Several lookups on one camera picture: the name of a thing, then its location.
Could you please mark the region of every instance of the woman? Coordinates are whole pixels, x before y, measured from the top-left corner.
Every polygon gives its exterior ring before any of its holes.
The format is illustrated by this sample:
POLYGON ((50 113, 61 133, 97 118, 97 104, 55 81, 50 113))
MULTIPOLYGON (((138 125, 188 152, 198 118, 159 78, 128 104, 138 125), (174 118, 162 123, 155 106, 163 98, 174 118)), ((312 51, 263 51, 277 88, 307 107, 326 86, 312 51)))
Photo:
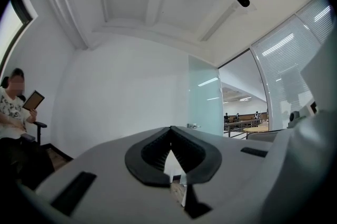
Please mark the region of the woman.
POLYGON ((25 123, 34 123, 37 112, 22 108, 18 98, 25 86, 24 73, 15 69, 8 79, 8 87, 0 87, 0 161, 16 179, 35 189, 53 171, 53 164, 36 142, 27 142, 25 123))

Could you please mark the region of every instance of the glass door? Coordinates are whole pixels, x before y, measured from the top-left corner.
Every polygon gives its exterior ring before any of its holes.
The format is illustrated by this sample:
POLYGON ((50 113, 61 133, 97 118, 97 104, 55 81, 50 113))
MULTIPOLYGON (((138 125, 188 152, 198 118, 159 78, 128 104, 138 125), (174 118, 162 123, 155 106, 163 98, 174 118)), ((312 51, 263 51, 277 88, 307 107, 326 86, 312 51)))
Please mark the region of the glass door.
POLYGON ((202 132, 223 135, 223 101, 217 68, 189 56, 189 124, 202 132))

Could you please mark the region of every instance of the window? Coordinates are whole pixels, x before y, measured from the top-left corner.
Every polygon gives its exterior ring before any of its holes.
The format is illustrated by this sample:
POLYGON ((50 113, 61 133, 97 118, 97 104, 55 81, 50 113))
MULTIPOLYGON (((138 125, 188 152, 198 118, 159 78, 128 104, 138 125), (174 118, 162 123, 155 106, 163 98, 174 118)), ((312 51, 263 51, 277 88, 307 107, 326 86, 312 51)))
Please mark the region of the window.
POLYGON ((0 21, 0 73, 15 42, 32 20, 22 0, 11 0, 0 21))
POLYGON ((270 130, 286 128, 290 113, 299 111, 312 99, 301 71, 328 36, 332 20, 328 1, 313 0, 252 45, 271 100, 270 130))
POLYGON ((304 26, 324 43, 332 29, 334 12, 328 0, 313 0, 297 12, 304 26))

